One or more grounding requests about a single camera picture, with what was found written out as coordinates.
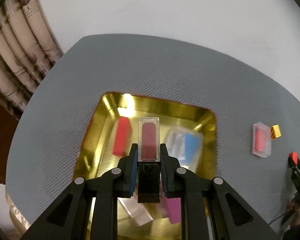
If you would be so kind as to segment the person right hand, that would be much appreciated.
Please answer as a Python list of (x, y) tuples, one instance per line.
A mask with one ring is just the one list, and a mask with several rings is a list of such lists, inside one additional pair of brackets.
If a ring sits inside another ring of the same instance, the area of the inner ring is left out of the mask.
[(300, 225), (300, 205), (296, 203), (295, 198), (293, 198), (287, 205), (287, 211), (294, 210), (296, 215), (290, 222), (290, 227), (295, 227)]

